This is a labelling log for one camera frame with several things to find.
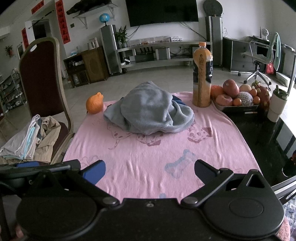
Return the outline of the orange juice bottle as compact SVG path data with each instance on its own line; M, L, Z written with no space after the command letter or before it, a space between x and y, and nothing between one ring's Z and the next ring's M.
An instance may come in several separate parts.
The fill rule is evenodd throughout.
M206 45L206 42L199 42L199 47L193 52L193 104L200 108L211 103L213 56Z

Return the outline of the red wall couplet banner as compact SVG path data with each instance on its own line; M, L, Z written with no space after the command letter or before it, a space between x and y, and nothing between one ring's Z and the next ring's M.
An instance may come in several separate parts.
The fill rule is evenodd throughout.
M55 1L57 19L63 44L71 42L62 0Z

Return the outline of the brown wooden cabinet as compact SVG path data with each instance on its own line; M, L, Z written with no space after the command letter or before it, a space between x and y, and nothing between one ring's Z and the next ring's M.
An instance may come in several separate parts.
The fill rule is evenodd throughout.
M109 70L102 46L83 51L81 55L91 83L108 79Z

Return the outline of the black desk with drawers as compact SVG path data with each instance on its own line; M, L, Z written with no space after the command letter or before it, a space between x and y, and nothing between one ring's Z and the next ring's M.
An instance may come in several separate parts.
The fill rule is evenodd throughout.
M252 58L242 54L249 51L249 42L223 38L223 68L231 72L252 72L255 69Z

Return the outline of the red dragon fruit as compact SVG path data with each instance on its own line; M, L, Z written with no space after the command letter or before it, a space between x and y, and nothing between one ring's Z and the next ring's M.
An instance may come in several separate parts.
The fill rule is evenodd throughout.
M260 106L265 110L269 110L271 95L267 87L261 86L260 82L255 80L252 85L257 90L257 96L260 98Z

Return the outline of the large red apple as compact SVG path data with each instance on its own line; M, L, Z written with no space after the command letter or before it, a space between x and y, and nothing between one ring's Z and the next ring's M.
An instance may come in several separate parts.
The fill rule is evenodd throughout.
M228 96L232 98L236 97L239 94L239 87L233 79L227 79L223 83L223 90Z

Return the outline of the left grey tower speaker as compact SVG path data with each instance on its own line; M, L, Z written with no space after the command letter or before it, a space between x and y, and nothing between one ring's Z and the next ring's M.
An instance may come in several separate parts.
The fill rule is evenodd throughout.
M115 25L105 25L100 28L101 41L107 61L107 67L111 75L120 74L122 72L115 33Z

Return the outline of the black fruit tray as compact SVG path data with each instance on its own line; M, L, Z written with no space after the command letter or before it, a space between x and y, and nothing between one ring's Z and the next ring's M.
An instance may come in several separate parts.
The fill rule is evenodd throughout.
M245 114L264 114L265 110L260 105L252 106L221 106L214 100L212 103L215 107L226 114L228 117L243 116Z

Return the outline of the folded clothes pile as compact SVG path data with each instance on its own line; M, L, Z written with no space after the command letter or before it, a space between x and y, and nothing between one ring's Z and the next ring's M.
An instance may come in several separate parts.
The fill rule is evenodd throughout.
M1 147L1 164L39 161L50 163L61 124L52 116L35 115Z

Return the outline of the mesh office chair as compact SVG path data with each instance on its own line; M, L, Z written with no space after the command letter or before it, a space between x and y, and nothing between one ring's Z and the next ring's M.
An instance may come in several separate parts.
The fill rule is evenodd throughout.
M267 54L266 56L262 54L257 54L255 51L252 50L252 44L258 45L259 47L266 48ZM259 76L269 87L271 85L271 80L269 77L267 77L265 74L261 73L259 71L259 64L273 64L273 67L276 71L278 71L280 66L280 60L281 60L281 39L278 32L275 32L273 40L267 44L263 44L257 41L250 41L249 42L249 52L243 52L242 56L248 56L252 58L253 63L255 64L255 71L247 77L246 80L244 80L244 84L247 84L248 81L254 77L255 80L257 80L257 77Z

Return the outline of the potted green plant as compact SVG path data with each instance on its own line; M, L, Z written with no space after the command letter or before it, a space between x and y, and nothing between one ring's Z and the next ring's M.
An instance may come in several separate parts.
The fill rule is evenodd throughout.
M120 43L121 49L127 47L127 30L126 26L120 27L118 32L115 34L117 41Z

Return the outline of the foam netted fruit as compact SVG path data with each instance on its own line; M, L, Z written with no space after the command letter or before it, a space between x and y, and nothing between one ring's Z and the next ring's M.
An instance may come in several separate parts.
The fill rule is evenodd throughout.
M252 106L253 105L253 97L249 92L241 91L237 98L241 100L242 106Z

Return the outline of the dark red dining chair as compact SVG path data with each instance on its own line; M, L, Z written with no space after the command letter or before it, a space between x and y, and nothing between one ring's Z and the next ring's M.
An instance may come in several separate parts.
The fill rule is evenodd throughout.
M42 118L64 113L67 124L58 122L61 129L49 163L60 162L62 151L74 136L74 122L67 104L62 82L59 41L53 37L34 40L19 63L19 72L30 116Z

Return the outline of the grey tower speaker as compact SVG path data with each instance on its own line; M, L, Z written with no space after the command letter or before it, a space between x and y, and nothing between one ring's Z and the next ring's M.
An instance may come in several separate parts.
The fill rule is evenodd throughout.
M105 25L100 28L101 41L107 61L107 67L111 75L120 74L122 72L115 33L115 25Z
M223 25L219 16L206 16L207 41L211 43L213 65L221 66L223 60Z

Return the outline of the black wall television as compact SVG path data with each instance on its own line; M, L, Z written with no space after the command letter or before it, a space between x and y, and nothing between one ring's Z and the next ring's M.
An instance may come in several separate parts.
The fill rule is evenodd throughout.
M198 22L195 0L128 0L125 2L130 26L171 22Z

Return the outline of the pink dog print blanket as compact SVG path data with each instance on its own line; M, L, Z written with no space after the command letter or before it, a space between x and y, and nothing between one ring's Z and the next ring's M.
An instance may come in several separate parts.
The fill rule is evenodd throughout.
M123 131L104 120L103 114L88 114L75 133L64 161L78 160L85 168L97 160L106 173L97 183L115 198L183 199L203 186L194 164L201 159L216 169L235 173L259 169L241 132L215 105L193 106L195 120L180 133L146 136Z

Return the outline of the small orange tangerine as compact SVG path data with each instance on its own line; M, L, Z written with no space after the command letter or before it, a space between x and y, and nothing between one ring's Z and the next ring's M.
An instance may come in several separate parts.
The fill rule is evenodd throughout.
M233 106L241 106L242 100L240 98L236 98L233 100Z

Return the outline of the grey blue waffle sweater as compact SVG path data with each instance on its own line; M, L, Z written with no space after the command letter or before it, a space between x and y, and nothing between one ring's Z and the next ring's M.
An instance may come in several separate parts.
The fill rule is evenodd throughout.
M144 82L104 111L104 119L130 133L178 133L194 122L194 111L153 82Z

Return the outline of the white tumbler green lid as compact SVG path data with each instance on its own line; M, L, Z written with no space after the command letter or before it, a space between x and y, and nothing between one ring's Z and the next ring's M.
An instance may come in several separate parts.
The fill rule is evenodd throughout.
M267 113L267 118L270 121L276 123L279 120L285 104L287 103L288 97L289 94L285 90L280 89L278 85L276 85L276 88L274 89L273 94L270 98L270 105Z

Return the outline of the bumpy orange citrus fruit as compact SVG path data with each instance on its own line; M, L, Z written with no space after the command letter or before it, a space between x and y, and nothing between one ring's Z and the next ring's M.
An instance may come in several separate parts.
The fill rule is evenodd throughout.
M103 94L97 92L86 101L86 110L90 114L97 114L103 110Z

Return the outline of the right grey tower speaker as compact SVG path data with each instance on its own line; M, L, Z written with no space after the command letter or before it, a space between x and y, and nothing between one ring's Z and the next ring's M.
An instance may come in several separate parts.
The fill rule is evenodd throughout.
M221 66L223 60L223 25L219 16L206 16L207 41L211 43L213 65Z

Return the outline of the blue desk globe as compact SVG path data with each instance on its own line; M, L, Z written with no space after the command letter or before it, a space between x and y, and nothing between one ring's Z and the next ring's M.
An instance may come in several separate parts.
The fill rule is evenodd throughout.
M107 23L110 21L110 15L103 13L99 16L99 21L107 26Z

